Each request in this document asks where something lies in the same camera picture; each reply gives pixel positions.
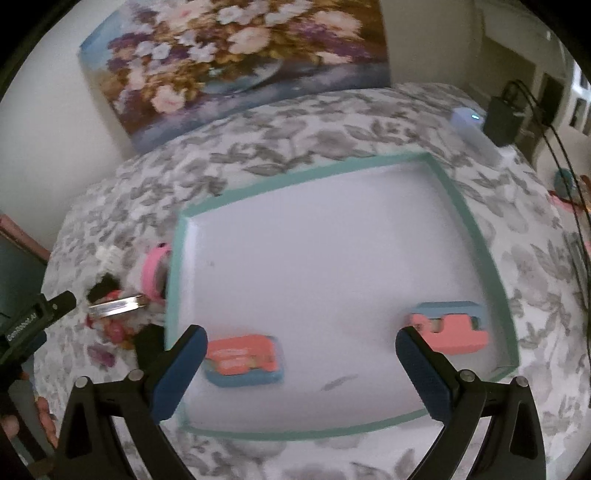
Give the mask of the left hand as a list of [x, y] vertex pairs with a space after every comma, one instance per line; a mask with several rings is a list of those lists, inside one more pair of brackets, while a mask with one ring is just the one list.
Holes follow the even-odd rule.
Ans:
[[[35, 406], [38, 411], [39, 422], [45, 432], [47, 441], [52, 447], [56, 448], [58, 446], [57, 430], [47, 399], [38, 396], [35, 400]], [[19, 432], [19, 422], [14, 415], [3, 416], [1, 418], [1, 426], [9, 440], [14, 439]]]

